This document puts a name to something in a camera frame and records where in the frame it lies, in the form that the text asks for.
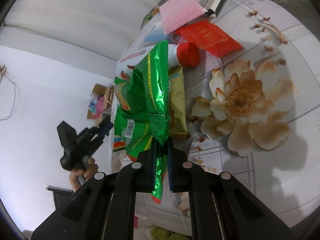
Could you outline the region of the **person's left hand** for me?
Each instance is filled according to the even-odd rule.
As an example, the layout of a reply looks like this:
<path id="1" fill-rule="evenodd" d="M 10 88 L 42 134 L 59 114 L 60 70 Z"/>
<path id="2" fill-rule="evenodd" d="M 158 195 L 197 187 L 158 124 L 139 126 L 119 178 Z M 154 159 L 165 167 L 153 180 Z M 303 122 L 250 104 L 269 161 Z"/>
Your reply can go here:
<path id="1" fill-rule="evenodd" d="M 94 158 L 88 159 L 88 168 L 86 170 L 80 168 L 74 168 L 69 175 L 69 182 L 73 192 L 77 191 L 81 187 L 81 183 L 78 180 L 79 177 L 83 177 L 85 181 L 88 181 L 98 172 L 99 166 L 95 163 Z"/>

